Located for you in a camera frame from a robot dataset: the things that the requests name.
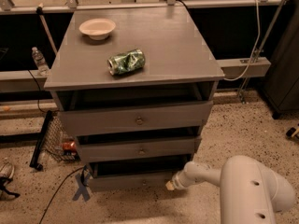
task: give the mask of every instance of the speckled floor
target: speckled floor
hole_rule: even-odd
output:
[[[273,120],[270,108],[256,92],[247,93],[247,101],[242,105],[232,94],[216,94],[194,159],[221,168],[234,155],[250,156],[285,176],[298,198],[299,142],[287,139],[285,133],[298,124],[299,114]],[[23,112],[15,107],[0,113],[1,134],[13,129],[17,133],[40,129],[43,119],[30,116],[30,112],[22,113],[22,119],[11,119],[9,112]],[[18,199],[2,194],[2,224],[40,223],[56,189],[82,166],[79,161],[57,162],[48,153],[42,153],[45,170],[36,172],[29,167],[34,148],[30,143],[0,144],[0,160],[9,157],[16,167],[14,180],[7,187],[21,194]],[[220,191],[208,183],[184,191],[144,188],[92,193],[87,188],[84,195],[78,195],[78,174],[66,179],[41,223],[221,223]],[[276,219],[280,224],[299,223],[298,201],[291,211],[276,214]]]

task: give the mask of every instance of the plastic water bottle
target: plastic water bottle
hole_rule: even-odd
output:
[[[45,60],[43,53],[36,47],[32,48],[32,58],[34,59],[38,68],[39,75],[46,77],[49,73],[49,67]]]

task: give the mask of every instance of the bowl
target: bowl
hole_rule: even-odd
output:
[[[83,22],[79,30],[89,36],[92,40],[104,40],[115,29],[116,24],[109,19],[92,19]]]

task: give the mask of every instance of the white robotic arm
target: white robotic arm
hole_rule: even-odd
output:
[[[260,162],[234,156],[221,168],[189,161],[173,175],[169,190],[208,182],[220,187],[221,224],[275,224],[275,212],[291,209],[295,192],[281,175]]]

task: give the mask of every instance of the crumpled green can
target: crumpled green can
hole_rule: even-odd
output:
[[[146,63],[146,58],[141,49],[134,49],[125,53],[111,56],[107,60],[112,76],[135,71],[142,68]]]

